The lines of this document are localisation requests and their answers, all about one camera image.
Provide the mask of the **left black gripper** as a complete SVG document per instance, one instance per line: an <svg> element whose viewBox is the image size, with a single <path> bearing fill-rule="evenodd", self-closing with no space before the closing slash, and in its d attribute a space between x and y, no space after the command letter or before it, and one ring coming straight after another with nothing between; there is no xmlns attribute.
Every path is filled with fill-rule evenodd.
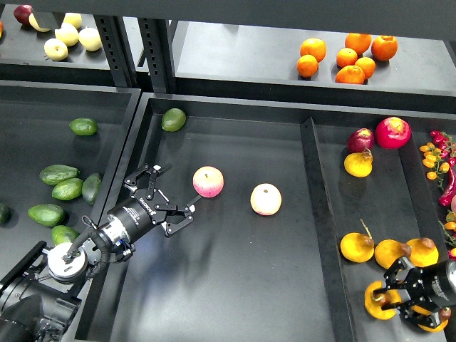
<svg viewBox="0 0 456 342"><path fill-rule="evenodd" d="M109 218L116 218L123 226L128 241L137 241L153 227L160 225L166 237L170 237L194 221L195 204L202 199L197 195L185 205L174 205L162 190L156 187L157 178L172 168L143 164L131 172L123 182L130 197L108 211ZM166 203L155 203L155 194Z"/></svg>

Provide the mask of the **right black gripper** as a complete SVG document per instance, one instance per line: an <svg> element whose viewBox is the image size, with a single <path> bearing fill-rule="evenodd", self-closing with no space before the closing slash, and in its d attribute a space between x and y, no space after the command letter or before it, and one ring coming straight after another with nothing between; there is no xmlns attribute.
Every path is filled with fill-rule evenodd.
<svg viewBox="0 0 456 342"><path fill-rule="evenodd" d="M385 294L390 290L404 291L408 299L405 303L410 307L405 303L394 303L384 305L382 309L396 309L404 320L417 326L439 324L438 311L455 306L455 260L418 268L408 257L401 256L386 270L383 277L383 287L375 289L373 295ZM432 314L421 316L413 311L413 306L420 306Z"/></svg>

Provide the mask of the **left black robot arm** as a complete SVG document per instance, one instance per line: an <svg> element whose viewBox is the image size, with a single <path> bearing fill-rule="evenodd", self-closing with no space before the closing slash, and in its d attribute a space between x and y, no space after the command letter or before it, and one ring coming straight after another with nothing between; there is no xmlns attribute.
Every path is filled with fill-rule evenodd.
<svg viewBox="0 0 456 342"><path fill-rule="evenodd" d="M130 196L108 211L100 226L88 216L74 242L48 248L44 241L1 280L1 340L60 341L76 316L78 295L111 263L128 260L135 243L155 227L170 237L193 221L196 196L173 205L156 186L170 169L144 164L124 179Z"/></svg>

